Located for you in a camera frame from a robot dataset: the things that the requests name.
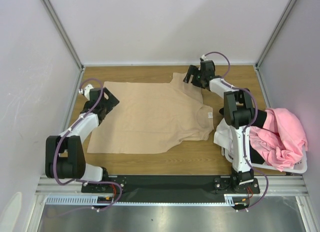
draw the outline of wooden table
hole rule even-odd
[[[87,67],[83,80],[98,78],[101,81],[132,83],[169,83],[174,72],[185,73],[188,66],[130,66],[130,67]],[[216,66],[216,74],[222,75],[227,66]],[[249,88],[254,94],[259,109],[266,104],[253,66],[232,66],[226,80],[231,84]],[[213,122],[216,127],[222,120],[219,109],[223,99],[202,90],[203,103],[213,107]],[[73,123],[83,109],[85,97],[78,96],[72,113]],[[213,143],[214,131],[207,141],[184,141],[161,154],[92,154],[86,153],[89,139],[83,143],[86,162],[107,168],[109,174],[230,174],[231,163],[222,155],[221,148]],[[264,170],[267,174],[282,174]]]

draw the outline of laundry basket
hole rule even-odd
[[[229,155],[229,151],[225,148],[221,148],[221,153],[223,156],[225,156],[225,158],[232,163],[233,162],[233,158]],[[283,169],[284,172],[289,172],[289,173],[299,173],[302,174],[304,172],[306,172],[308,166],[307,166],[307,156],[306,156],[306,149],[305,146],[302,147],[302,153],[304,154],[302,159],[296,163],[294,165],[293,168],[285,168]],[[277,170],[275,167],[267,165],[267,163],[263,163],[263,164],[257,164],[257,163],[252,163],[253,167],[256,168],[265,168],[265,169],[272,169],[272,170]]]

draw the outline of purple cable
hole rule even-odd
[[[87,181],[84,181],[84,180],[77,180],[77,182],[87,182]],[[118,183],[115,183],[115,182],[107,182],[107,181],[99,181],[99,182],[94,182],[94,181],[91,181],[90,183],[105,183],[105,184],[114,184],[115,186],[117,186],[119,189],[120,189],[120,192],[119,192],[119,195],[118,197],[112,202],[110,203],[108,206],[104,207],[104,208],[100,208],[100,209],[96,209],[94,208],[96,211],[105,211],[107,210],[108,208],[110,208],[112,205],[114,205],[115,203],[117,203],[119,201],[119,199],[121,198],[122,196],[122,188],[121,186],[118,184]],[[67,212],[64,212],[64,213],[60,213],[60,214],[57,214],[55,216],[47,216],[48,218],[58,218],[58,217],[61,217],[61,216],[65,216],[69,213],[72,213],[72,212],[75,212],[75,211],[78,211],[78,210],[82,210],[82,209],[92,209],[93,207],[92,206],[83,206],[83,207],[78,207],[78,208],[74,208],[74,209],[71,209]]]
[[[248,127],[250,127],[250,126],[255,122],[255,120],[256,120],[256,118],[257,118],[257,116],[258,116],[258,105],[257,105],[257,101],[256,101],[255,97],[253,96],[253,94],[252,94],[251,92],[249,92],[247,89],[234,87],[233,85],[231,85],[230,83],[227,83],[227,82],[224,80],[225,76],[226,76],[226,75],[228,74],[228,72],[230,71],[230,61],[229,61],[229,59],[228,59],[224,54],[222,54],[222,53],[220,53],[220,52],[210,52],[210,53],[205,54],[205,56],[210,55],[210,54],[220,54],[220,55],[223,56],[223,57],[226,59],[226,61],[228,62],[228,70],[227,70],[227,72],[221,77],[221,83],[224,84],[224,85],[226,85],[227,87],[229,87],[229,88],[231,88],[231,89],[238,89],[238,90],[241,90],[241,91],[244,91],[244,92],[248,93],[249,96],[251,97],[251,99],[253,100],[253,103],[254,103],[254,117],[253,117],[252,121],[243,129],[242,133],[245,134],[246,129],[247,129]],[[266,180],[265,191],[263,192],[263,194],[262,194],[262,196],[260,197],[260,199],[259,199],[256,203],[254,203],[253,205],[251,205],[251,206],[249,207],[249,208],[252,208],[252,207],[256,206],[256,205],[266,196],[267,191],[268,191],[268,188],[269,188],[269,179],[268,179],[268,177],[267,177],[267,175],[266,175],[265,173],[263,173],[262,171],[254,168],[254,167],[251,165],[251,163],[248,161],[248,159],[247,159],[247,151],[246,151],[246,137],[245,137],[245,136],[243,136],[243,154],[244,154],[244,159],[245,159],[246,163],[249,165],[249,167],[250,167],[253,171],[262,174],[262,175],[265,177],[265,180]]]
[[[70,127],[70,130],[68,130],[63,136],[62,138],[59,140],[57,146],[56,146],[56,149],[55,149],[55,155],[53,157],[53,176],[54,176],[54,179],[56,180],[56,182],[59,184],[59,185],[67,185],[68,183],[72,182],[72,181],[75,181],[75,179],[70,179],[68,180],[67,182],[64,182],[62,183],[59,178],[58,178],[58,174],[57,174],[57,159],[58,159],[58,154],[59,154],[59,150],[60,150],[60,147],[62,145],[62,142],[63,140],[70,134],[70,132],[81,122],[84,120],[85,117],[87,117],[87,115],[97,106],[97,104],[99,103],[99,101],[101,100],[103,94],[104,94],[104,86],[102,84],[102,82],[96,78],[89,78],[89,79],[86,79],[84,80],[81,84],[80,84],[80,88],[82,88],[82,86],[88,82],[88,81],[96,81],[99,83],[100,85],[100,94],[99,94],[99,97],[97,99],[97,101],[95,102],[95,104],[92,106],[92,108],[90,108],[83,116],[83,118],[80,118],[78,119],[71,127]],[[115,183],[115,182],[108,182],[108,181],[99,181],[99,182],[96,182],[96,181],[84,181],[84,180],[76,180],[77,182],[90,182],[90,183],[104,183],[104,184],[113,184],[113,185],[116,185],[119,189],[120,189],[120,192],[119,192],[119,196],[116,198],[116,200],[112,203],[110,203],[107,207],[105,208],[102,208],[102,209],[99,209],[99,211],[104,211],[106,209],[108,209],[111,205],[115,204],[116,202],[119,201],[119,199],[121,198],[121,195],[122,195],[122,188],[119,184]],[[73,209],[73,210],[70,210],[66,213],[62,213],[62,214],[59,214],[57,215],[58,217],[60,216],[63,216],[65,214],[68,214],[70,212],[73,212],[73,211],[76,211],[76,210],[80,210],[80,209],[84,209],[84,208],[91,208],[91,207],[80,207],[80,208],[76,208],[76,209]]]
[[[102,98],[102,96],[103,96],[103,94],[104,94],[104,86],[103,86],[102,82],[101,82],[100,80],[96,79],[96,78],[89,78],[89,79],[84,80],[84,81],[80,84],[80,88],[82,88],[82,86],[84,85],[84,83],[86,83],[86,82],[88,82],[88,81],[91,81],[91,80],[96,81],[96,82],[99,83],[100,88],[101,88],[100,95],[99,95],[97,101],[95,102],[95,104],[92,106],[92,108],[90,108],[89,111],[87,111],[87,112],[84,114],[83,118],[78,119],[78,120],[71,126],[71,128],[70,128],[71,130],[73,130],[85,117],[87,117],[87,115],[97,106],[97,104],[99,103],[100,99]],[[67,182],[62,183],[62,182],[59,180],[58,174],[57,174],[57,159],[58,159],[58,155],[59,155],[59,150],[60,150],[60,147],[61,147],[61,145],[62,145],[63,140],[70,134],[70,132],[71,132],[71,131],[68,130],[68,131],[62,136],[62,138],[59,140],[59,142],[58,142],[58,144],[57,144],[57,146],[56,146],[56,149],[55,149],[55,153],[54,153],[55,155],[54,155],[54,157],[53,157],[53,172],[54,172],[54,173],[53,173],[53,177],[54,177],[54,179],[56,180],[56,182],[57,182],[59,185],[67,185],[68,183],[74,181],[74,179],[70,179],[70,180],[68,180]]]
[[[210,54],[219,54],[219,55],[223,56],[223,57],[226,59],[226,61],[228,62],[228,70],[227,70],[226,73],[223,74],[223,76],[221,77],[221,78],[225,78],[225,76],[226,76],[226,75],[229,73],[229,71],[230,71],[230,61],[229,61],[229,59],[228,59],[224,54],[222,54],[222,53],[220,53],[220,52],[209,52],[209,53],[205,54],[205,56],[208,56],[208,55],[210,55]]]

